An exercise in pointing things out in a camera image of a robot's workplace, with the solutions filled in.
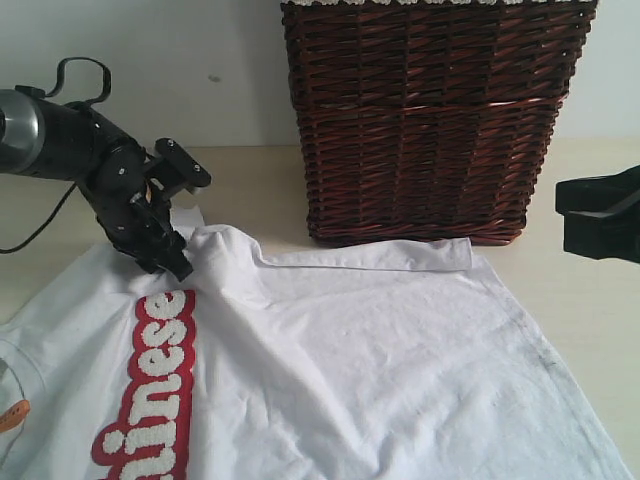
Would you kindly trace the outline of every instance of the robotic arm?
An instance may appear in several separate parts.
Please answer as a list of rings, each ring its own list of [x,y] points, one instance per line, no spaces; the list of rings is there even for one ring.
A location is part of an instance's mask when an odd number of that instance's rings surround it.
[[[64,106],[45,100],[60,93],[74,60],[102,68],[100,96]],[[209,186],[211,176],[173,140],[158,140],[151,155],[96,112],[92,106],[110,93],[109,69],[85,57],[60,62],[49,93],[25,86],[0,90],[0,173],[73,182],[65,197],[79,188],[116,250],[149,273],[164,269],[182,281],[193,268],[183,254],[184,238],[169,222],[171,198]]]

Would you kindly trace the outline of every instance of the orange object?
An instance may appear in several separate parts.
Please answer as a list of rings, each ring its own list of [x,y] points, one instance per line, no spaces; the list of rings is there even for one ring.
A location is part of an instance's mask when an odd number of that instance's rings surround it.
[[[0,417],[0,433],[16,428],[31,411],[28,400],[20,400]]]

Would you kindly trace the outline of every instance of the black object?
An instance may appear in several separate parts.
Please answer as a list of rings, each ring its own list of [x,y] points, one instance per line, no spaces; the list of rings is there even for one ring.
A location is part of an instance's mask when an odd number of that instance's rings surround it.
[[[60,93],[65,67],[74,60],[102,68],[101,94],[64,106],[46,101]],[[207,187],[211,176],[173,140],[158,140],[156,155],[150,155],[93,110],[110,93],[111,72],[86,57],[60,62],[56,86],[48,94],[26,86],[0,90],[0,173],[74,182],[116,250],[149,273],[165,269],[182,281],[193,268],[183,254],[185,240],[170,224],[170,199],[183,189],[194,193]]]
[[[564,249],[584,257],[640,263],[640,166],[556,186]]]

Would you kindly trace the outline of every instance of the woven basket rim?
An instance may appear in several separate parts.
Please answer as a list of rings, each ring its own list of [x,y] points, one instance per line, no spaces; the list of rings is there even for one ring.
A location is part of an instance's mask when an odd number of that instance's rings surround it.
[[[454,4],[454,5],[518,5],[522,3],[595,3],[597,0],[282,0],[281,3],[285,5],[301,5],[311,6],[314,4],[319,5],[338,5],[340,3],[347,5],[364,5],[366,3],[377,3],[381,5],[390,5],[391,3],[398,3],[400,5],[413,5],[416,3],[430,3],[436,5],[442,4]]]

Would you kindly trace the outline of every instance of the black clamp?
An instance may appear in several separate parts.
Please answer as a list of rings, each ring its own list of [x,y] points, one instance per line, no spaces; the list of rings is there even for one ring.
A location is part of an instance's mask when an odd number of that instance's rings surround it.
[[[559,183],[556,211],[564,216],[566,252],[640,263],[640,166]]]

